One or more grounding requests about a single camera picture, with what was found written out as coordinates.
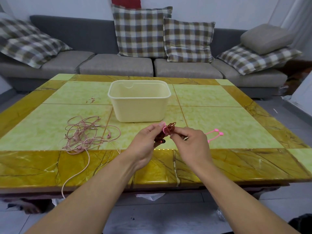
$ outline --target left hand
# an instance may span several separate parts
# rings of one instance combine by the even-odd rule
[[[151,160],[153,150],[160,143],[154,142],[155,137],[162,131],[165,122],[152,124],[142,130],[134,137],[131,144],[124,151],[127,156],[134,160],[135,170],[145,167]]]

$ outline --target right hand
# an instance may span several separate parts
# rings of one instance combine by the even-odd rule
[[[177,145],[183,161],[195,169],[204,161],[213,164],[207,136],[201,130],[194,130],[189,127],[175,127],[170,138]]]

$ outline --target forearm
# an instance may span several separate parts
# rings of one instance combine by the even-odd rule
[[[121,153],[87,183],[29,229],[37,233],[102,233],[115,202],[134,174],[127,154]]]
[[[194,169],[236,234],[298,234],[284,220],[228,179],[211,163]]]

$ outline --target plastic container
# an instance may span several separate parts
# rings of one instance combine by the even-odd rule
[[[161,121],[170,96],[167,83],[161,80],[117,80],[108,90],[120,122]]]

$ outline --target fingernail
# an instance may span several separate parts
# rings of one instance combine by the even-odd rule
[[[160,127],[164,127],[166,125],[166,123],[164,121],[161,121],[159,124],[158,124]]]

